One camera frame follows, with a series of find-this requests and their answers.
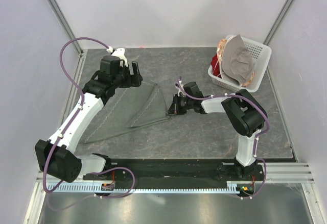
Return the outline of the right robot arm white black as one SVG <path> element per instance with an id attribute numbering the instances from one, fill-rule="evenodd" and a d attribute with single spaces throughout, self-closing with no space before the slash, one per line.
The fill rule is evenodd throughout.
<path id="1" fill-rule="evenodd" d="M 261 105 L 246 89 L 233 94 L 204 96 L 196 82 L 183 85 L 179 81 L 175 86 L 178 93 L 173 96 L 167 115 L 184 115 L 187 110 L 199 114 L 226 114 L 238 135 L 234 174 L 240 180 L 251 176 L 258 164 L 259 135 L 268 118 Z"/>

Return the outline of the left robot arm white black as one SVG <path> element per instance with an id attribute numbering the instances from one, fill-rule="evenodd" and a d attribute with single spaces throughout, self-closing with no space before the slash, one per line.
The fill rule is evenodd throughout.
<path id="1" fill-rule="evenodd" d="M 108 179 L 112 167 L 97 155 L 78 158 L 74 152 L 86 128 L 114 96 L 116 89 L 139 87 L 143 81 L 136 61 L 128 64 L 117 56 L 105 56 L 91 79 L 84 85 L 82 96 L 62 126 L 47 141 L 39 140 L 35 153 L 40 170 L 61 181 L 71 183 L 79 175 L 94 172 Z"/>

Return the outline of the grey-green cloth napkin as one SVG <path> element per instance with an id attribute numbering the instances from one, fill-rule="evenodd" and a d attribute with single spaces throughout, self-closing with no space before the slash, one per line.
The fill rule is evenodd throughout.
<path id="1" fill-rule="evenodd" d="M 119 88 L 96 114 L 81 137 L 95 143 L 170 120 L 158 84 L 147 81 L 139 87 Z"/>

